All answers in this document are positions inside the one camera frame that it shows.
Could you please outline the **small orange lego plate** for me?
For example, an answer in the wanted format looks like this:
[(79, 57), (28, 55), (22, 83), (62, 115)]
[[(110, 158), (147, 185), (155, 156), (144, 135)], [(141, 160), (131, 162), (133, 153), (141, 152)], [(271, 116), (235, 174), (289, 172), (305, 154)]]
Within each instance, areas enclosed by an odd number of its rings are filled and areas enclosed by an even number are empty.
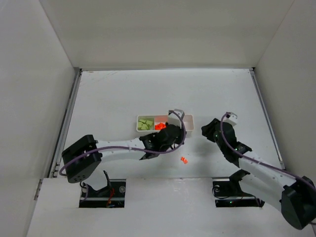
[(188, 163), (188, 160), (185, 158), (185, 157), (181, 157), (180, 159), (184, 164), (187, 164)]

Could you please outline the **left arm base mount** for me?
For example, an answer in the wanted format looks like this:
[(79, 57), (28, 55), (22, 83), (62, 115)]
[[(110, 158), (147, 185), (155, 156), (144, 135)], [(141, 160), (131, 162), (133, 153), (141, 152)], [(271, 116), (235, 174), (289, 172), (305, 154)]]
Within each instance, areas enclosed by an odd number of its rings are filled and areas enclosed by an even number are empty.
[(124, 208), (126, 180), (110, 179), (105, 170), (102, 172), (101, 185), (104, 186), (99, 190), (80, 182), (79, 208)]

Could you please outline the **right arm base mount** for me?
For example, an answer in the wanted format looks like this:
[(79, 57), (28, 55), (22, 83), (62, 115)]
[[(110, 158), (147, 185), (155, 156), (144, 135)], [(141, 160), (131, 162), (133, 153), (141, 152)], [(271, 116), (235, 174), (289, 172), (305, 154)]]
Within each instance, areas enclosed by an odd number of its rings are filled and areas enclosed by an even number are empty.
[(249, 172), (239, 170), (230, 177), (213, 179), (212, 194), (215, 197), (215, 206), (217, 208), (262, 208), (264, 206), (264, 201), (241, 190), (239, 181), (247, 175), (249, 175)]

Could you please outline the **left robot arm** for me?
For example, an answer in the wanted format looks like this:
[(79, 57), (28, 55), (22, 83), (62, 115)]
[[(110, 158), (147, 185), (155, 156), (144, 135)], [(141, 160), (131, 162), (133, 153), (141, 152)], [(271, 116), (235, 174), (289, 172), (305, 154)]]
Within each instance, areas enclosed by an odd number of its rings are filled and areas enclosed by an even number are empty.
[(85, 135), (62, 152), (64, 166), (59, 175), (69, 183), (84, 183), (95, 191), (108, 185), (104, 172), (97, 166), (106, 161), (149, 160), (171, 153), (184, 144), (185, 126), (167, 124), (166, 128), (139, 138), (126, 141), (97, 141)]

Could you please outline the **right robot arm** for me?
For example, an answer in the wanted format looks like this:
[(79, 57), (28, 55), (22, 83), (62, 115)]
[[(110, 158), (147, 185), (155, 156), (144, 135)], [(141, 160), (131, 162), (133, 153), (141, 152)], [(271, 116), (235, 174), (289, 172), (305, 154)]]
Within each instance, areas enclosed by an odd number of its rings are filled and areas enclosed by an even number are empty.
[(202, 135), (215, 143), (224, 158), (239, 168), (229, 179), (237, 192), (259, 198), (277, 209), (297, 230), (316, 218), (316, 187), (306, 176), (299, 177), (266, 163), (253, 150), (237, 140), (233, 115), (213, 119), (201, 128)]

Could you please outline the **orange round lego piece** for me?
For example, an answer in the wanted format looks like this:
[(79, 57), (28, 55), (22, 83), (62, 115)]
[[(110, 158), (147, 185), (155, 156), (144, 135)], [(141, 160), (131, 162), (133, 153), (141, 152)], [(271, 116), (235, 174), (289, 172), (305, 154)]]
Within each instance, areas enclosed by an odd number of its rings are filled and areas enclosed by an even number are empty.
[(163, 122), (160, 122), (160, 123), (155, 125), (155, 130), (162, 130), (164, 128), (166, 128), (166, 124)]

